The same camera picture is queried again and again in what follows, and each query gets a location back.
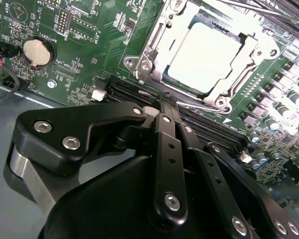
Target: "bolt head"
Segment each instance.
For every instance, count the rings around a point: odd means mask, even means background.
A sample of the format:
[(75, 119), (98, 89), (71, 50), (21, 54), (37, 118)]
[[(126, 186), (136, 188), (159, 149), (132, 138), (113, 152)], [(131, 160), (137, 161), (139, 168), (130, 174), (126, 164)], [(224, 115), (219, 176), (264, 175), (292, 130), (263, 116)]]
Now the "bolt head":
[(125, 63), (126, 63), (126, 65), (127, 65), (128, 67), (132, 67), (132, 66), (134, 66), (134, 62), (133, 62), (132, 60), (130, 60), (130, 59), (127, 59), (127, 60), (125, 61)]
[(48, 80), (47, 86), (51, 89), (55, 88), (57, 86), (57, 83), (54, 80)]
[(65, 137), (62, 140), (62, 144), (66, 149), (70, 150), (77, 150), (81, 146), (79, 139), (73, 136)]
[(150, 65), (148, 63), (144, 63), (142, 65), (142, 69), (145, 70), (145, 71), (148, 71), (150, 69)]
[(33, 124), (34, 129), (39, 133), (48, 133), (52, 130), (52, 125), (46, 121), (37, 121)]
[(173, 195), (171, 193), (167, 193), (165, 195), (164, 199), (165, 199), (166, 206), (170, 210), (172, 210), (174, 212), (177, 212), (180, 209), (180, 202), (179, 202), (178, 198), (175, 195)]

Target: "black mechanical arm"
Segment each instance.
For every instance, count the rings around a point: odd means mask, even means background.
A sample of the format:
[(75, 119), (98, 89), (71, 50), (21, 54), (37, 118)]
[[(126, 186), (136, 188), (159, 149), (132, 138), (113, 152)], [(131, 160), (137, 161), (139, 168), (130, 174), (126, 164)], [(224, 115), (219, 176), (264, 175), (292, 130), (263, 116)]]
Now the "black mechanical arm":
[[(80, 185), (83, 163), (135, 156)], [(48, 219), (41, 239), (299, 239), (299, 225), (222, 148), (202, 146), (173, 96), (35, 110), (16, 121), (8, 185)]]

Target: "screw hole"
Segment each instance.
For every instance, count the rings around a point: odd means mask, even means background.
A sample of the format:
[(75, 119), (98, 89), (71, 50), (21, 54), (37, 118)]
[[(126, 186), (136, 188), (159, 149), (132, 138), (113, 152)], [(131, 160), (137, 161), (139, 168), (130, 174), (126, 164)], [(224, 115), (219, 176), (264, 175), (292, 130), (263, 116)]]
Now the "screw hole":
[(222, 181), (219, 179), (219, 178), (215, 178), (215, 181), (216, 181), (216, 183), (218, 183), (218, 184), (222, 184)]
[(278, 51), (276, 49), (273, 49), (270, 51), (270, 56), (276, 56)]
[(176, 163), (176, 160), (175, 160), (175, 159), (173, 159), (172, 157), (171, 157), (171, 158), (169, 158), (168, 160), (169, 160), (169, 162), (170, 162), (170, 163), (172, 163), (172, 164), (175, 164), (175, 163)]

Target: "electrolytic capacitor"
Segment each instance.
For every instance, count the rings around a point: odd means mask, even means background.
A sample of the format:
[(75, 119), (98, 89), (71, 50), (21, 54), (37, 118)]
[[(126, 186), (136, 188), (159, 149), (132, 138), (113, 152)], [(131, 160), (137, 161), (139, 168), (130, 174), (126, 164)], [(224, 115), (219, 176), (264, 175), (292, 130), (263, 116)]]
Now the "electrolytic capacitor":
[(261, 165), (264, 165), (265, 163), (268, 162), (268, 159), (266, 159), (266, 157), (263, 153), (257, 154), (256, 159), (259, 162), (259, 164), (261, 164)]
[(258, 134), (256, 132), (251, 132), (249, 134), (249, 137), (250, 137), (252, 143), (259, 143), (259, 141), (260, 141)]
[(256, 160), (250, 161), (250, 165), (253, 167), (254, 170), (258, 170), (261, 167), (261, 165)]
[(281, 176), (279, 175), (279, 174), (277, 174), (276, 176), (275, 176), (275, 181), (277, 182), (277, 183), (280, 183), (280, 182), (282, 182), (282, 178), (281, 178)]
[(289, 96), (289, 99), (295, 103), (296, 106), (299, 107), (299, 94), (298, 93), (293, 93), (292, 95)]
[(285, 170), (281, 170), (279, 174), (282, 178), (288, 178), (288, 174)]
[(273, 119), (269, 118), (265, 121), (265, 124), (269, 127), (270, 130), (274, 131), (279, 128), (279, 124)]
[(277, 111), (279, 114), (282, 115), (285, 119), (289, 119), (290, 116), (292, 115), (292, 112), (286, 107), (286, 106), (280, 106), (277, 108)]

